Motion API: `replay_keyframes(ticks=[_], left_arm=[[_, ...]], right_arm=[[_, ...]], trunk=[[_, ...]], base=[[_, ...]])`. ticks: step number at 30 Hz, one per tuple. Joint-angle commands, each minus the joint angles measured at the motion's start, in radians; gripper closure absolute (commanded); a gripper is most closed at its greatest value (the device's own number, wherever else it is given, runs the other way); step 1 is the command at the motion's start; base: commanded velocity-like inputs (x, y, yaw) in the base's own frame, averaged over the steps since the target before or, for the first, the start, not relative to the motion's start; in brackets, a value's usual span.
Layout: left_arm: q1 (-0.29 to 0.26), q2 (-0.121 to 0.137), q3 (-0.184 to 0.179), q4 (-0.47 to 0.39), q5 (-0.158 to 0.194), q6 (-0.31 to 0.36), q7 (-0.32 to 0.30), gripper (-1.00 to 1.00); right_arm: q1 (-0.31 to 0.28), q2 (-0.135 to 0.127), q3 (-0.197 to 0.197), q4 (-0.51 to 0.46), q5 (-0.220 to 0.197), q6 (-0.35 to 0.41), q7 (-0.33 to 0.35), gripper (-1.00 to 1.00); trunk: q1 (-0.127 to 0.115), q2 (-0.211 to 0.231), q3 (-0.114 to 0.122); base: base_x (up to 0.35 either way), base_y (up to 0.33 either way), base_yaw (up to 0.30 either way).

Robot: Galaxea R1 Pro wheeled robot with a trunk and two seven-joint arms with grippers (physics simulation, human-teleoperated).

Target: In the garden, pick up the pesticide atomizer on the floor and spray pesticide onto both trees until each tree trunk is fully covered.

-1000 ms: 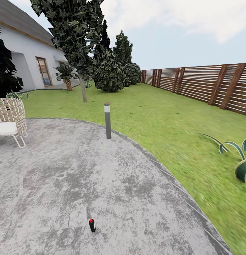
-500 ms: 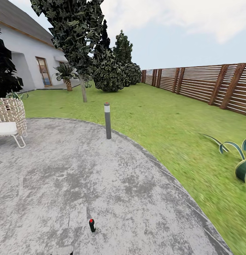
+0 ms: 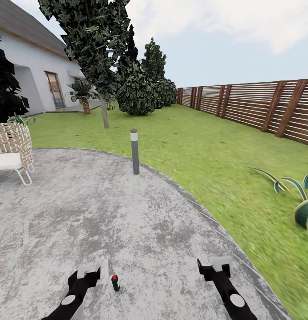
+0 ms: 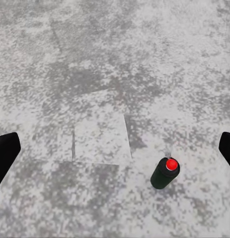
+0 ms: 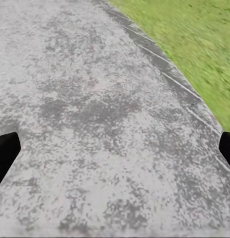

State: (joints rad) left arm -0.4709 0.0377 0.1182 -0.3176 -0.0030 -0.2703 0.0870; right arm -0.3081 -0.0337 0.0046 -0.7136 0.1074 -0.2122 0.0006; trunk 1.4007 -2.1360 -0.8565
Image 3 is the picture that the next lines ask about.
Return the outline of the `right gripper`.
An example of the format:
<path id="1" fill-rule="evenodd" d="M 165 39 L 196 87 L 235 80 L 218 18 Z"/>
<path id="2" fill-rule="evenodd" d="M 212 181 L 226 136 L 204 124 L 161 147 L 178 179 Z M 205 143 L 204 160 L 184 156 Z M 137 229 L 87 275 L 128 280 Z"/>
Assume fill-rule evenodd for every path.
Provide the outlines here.
<path id="1" fill-rule="evenodd" d="M 203 267 L 201 264 L 199 264 L 199 273 L 204 275 L 204 279 L 208 282 L 213 281 L 216 288 L 218 289 L 219 284 L 221 284 L 222 281 L 228 281 L 228 283 L 231 284 L 231 281 L 229 280 L 230 277 L 230 264 L 225 265 L 221 264 L 221 272 L 217 272 L 213 269 L 213 265 Z"/>

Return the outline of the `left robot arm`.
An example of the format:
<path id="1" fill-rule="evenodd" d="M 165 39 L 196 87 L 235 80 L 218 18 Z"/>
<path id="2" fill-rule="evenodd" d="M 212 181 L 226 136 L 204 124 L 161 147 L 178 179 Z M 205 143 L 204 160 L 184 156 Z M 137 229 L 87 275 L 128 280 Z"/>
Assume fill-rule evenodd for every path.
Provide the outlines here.
<path id="1" fill-rule="evenodd" d="M 83 264 L 69 279 L 69 292 L 54 312 L 43 320 L 81 320 L 83 316 L 83 298 L 88 288 L 95 287 L 100 279 L 100 262 Z"/>

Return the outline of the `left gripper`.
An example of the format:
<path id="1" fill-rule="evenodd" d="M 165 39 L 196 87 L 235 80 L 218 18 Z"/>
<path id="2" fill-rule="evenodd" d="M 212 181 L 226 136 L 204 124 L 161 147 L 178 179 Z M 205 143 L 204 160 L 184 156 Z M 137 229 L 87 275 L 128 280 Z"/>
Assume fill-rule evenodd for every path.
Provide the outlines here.
<path id="1" fill-rule="evenodd" d="M 69 279 L 69 291 L 72 290 L 73 287 L 82 285 L 87 291 L 88 288 L 95 287 L 97 284 L 97 280 L 100 279 L 100 271 L 101 267 L 93 272 L 88 272 L 86 276 L 82 279 L 77 279 L 77 272 L 75 271 L 73 275 L 71 275 Z"/>

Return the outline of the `pesticide atomizer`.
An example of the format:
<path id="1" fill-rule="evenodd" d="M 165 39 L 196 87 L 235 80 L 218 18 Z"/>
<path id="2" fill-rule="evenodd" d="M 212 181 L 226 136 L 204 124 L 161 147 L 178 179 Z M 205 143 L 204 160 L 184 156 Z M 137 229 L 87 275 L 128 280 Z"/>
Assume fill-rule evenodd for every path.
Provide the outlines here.
<path id="1" fill-rule="evenodd" d="M 115 290 L 115 291 L 118 291 L 118 290 L 120 289 L 120 285 L 119 285 L 119 283 L 118 283 L 118 277 L 117 277 L 117 276 L 115 276 L 114 278 L 112 277 L 112 278 L 111 278 L 111 281 L 112 281 L 114 290 Z"/>

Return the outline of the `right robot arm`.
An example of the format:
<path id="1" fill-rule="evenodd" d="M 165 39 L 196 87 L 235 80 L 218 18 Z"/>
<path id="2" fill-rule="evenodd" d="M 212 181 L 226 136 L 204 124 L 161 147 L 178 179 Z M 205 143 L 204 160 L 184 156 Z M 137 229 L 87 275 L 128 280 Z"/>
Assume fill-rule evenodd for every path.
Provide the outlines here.
<path id="1" fill-rule="evenodd" d="M 223 301 L 223 311 L 226 320 L 258 320 L 256 316 L 248 310 L 244 298 L 229 280 L 230 264 L 233 263 L 234 258 L 231 255 L 216 256 L 212 257 L 211 261 L 214 265 L 203 267 L 199 264 L 199 273 L 204 275 L 206 281 L 214 282 Z M 235 319 L 234 316 L 237 313 L 239 313 L 239 315 Z"/>

